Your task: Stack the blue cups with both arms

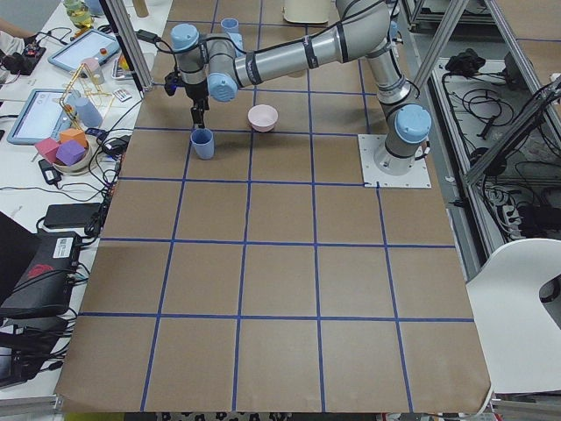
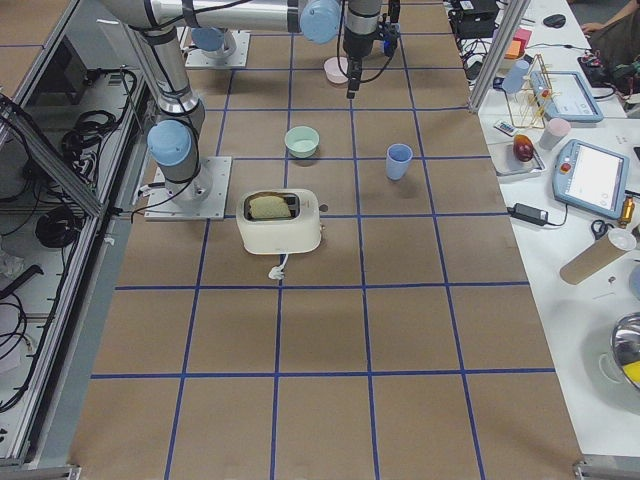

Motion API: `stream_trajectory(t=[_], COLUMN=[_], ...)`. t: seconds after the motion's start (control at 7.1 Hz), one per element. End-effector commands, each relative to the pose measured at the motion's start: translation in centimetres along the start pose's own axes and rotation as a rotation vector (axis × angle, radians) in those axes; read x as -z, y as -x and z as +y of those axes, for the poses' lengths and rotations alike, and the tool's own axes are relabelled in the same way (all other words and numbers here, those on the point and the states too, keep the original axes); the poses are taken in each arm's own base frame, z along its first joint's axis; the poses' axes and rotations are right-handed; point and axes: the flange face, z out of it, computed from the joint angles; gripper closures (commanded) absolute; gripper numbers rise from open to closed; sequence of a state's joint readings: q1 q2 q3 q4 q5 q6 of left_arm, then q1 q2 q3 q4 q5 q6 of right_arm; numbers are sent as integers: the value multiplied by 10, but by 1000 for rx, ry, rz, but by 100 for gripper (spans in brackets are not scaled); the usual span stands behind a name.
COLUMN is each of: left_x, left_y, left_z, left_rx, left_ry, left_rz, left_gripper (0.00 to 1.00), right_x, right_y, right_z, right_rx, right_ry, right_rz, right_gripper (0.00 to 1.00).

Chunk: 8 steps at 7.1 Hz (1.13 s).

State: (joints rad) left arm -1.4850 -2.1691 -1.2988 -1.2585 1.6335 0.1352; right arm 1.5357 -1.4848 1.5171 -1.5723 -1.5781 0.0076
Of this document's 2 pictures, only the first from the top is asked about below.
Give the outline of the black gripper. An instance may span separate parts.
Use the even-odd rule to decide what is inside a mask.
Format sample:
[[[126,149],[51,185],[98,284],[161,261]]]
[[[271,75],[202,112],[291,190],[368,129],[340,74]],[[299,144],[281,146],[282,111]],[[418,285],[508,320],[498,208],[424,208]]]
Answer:
[[[205,112],[209,109],[209,91],[208,91],[208,83],[206,81],[202,81],[196,84],[189,84],[186,82],[182,82],[184,85],[184,89],[186,91],[186,95],[190,98],[193,102],[191,108],[191,117],[193,120],[193,128],[198,129],[205,128]]]

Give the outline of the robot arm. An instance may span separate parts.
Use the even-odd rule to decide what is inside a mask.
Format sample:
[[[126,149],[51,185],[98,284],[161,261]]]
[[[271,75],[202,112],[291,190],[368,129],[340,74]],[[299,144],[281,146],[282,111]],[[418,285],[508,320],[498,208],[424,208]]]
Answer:
[[[165,90],[183,88],[192,100],[196,128],[204,126],[209,99],[227,103],[238,90],[332,62],[367,60],[378,89],[388,134],[374,162],[384,173],[405,175],[428,137],[430,114],[412,95],[414,84],[401,71],[391,47],[389,11],[382,1],[338,1],[339,20],[312,35],[245,51],[230,33],[201,34],[191,24],[171,31],[174,71]]]

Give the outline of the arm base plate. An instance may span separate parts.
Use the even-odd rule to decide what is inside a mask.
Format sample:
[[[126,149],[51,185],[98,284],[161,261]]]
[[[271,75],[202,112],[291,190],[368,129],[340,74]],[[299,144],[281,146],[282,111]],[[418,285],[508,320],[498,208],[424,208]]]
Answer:
[[[385,148],[386,134],[359,134],[359,155],[366,188],[430,189],[423,148],[409,158],[396,158]]]

